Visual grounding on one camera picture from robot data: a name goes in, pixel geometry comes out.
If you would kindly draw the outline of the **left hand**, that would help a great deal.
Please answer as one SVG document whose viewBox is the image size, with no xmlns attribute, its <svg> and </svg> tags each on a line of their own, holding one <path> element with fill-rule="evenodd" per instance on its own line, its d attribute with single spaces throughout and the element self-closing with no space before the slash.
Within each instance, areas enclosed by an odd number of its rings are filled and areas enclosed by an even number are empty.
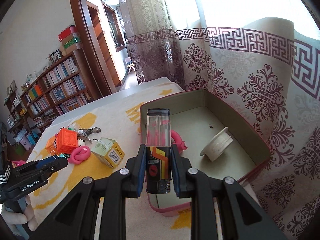
<svg viewBox="0 0 320 240">
<path fill-rule="evenodd" d="M 16 225 L 23 225 L 28 224 L 28 227 L 31 231 L 35 231 L 38 227 L 38 223 L 35 217 L 35 213 L 33 210 L 33 207 L 31 205 L 30 197 L 27 195 L 25 197 L 26 202 L 26 209 L 24 213 L 15 213 L 15 212 L 9 212 L 5 205 L 2 205 L 2 217 L 4 221 L 6 222 L 7 226 L 10 228 L 10 230 L 18 236 L 21 236 L 19 231 L 17 230 Z"/>
</svg>

